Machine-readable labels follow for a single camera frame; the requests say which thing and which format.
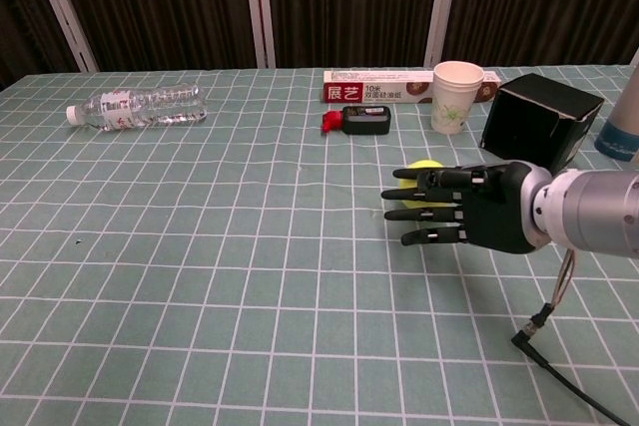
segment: brown curtain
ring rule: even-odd
[[[639,0],[453,0],[443,59],[625,64],[637,47]]]
[[[420,66],[432,0],[271,0],[278,67]]]
[[[248,0],[72,0],[100,70],[256,66]]]
[[[0,0],[0,90],[25,75],[78,67],[49,0]]]

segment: red cap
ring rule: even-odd
[[[330,130],[341,130],[340,110],[329,110],[321,116],[321,132],[325,134]]]

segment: black cable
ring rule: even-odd
[[[627,423],[619,416],[614,414],[612,411],[608,410],[606,407],[599,404],[597,401],[592,399],[586,393],[581,391],[577,386],[572,384],[564,375],[562,375],[559,371],[553,368],[548,360],[544,358],[539,351],[537,351],[530,344],[530,337],[537,331],[538,328],[542,327],[550,316],[550,313],[554,308],[549,304],[545,303],[541,311],[530,318],[530,322],[526,323],[526,325],[521,328],[517,334],[515,334],[510,340],[512,344],[514,344],[523,354],[532,359],[535,363],[541,366],[543,369],[548,371],[551,375],[553,375],[561,384],[563,384],[566,388],[572,391],[575,395],[581,398],[583,401],[588,403],[594,409],[599,411],[601,414],[606,416],[608,419],[612,420],[615,424],[619,426],[630,426],[630,423]]]

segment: plastic water bottle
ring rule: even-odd
[[[117,90],[67,107],[71,125],[88,125],[103,131],[193,124],[206,117],[206,106],[195,84]]]

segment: black container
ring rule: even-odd
[[[579,151],[603,99],[537,74],[497,90],[480,146],[556,174]]]
[[[348,135],[386,135],[390,130],[390,108],[386,105],[349,105],[321,116],[321,131],[342,130]]]

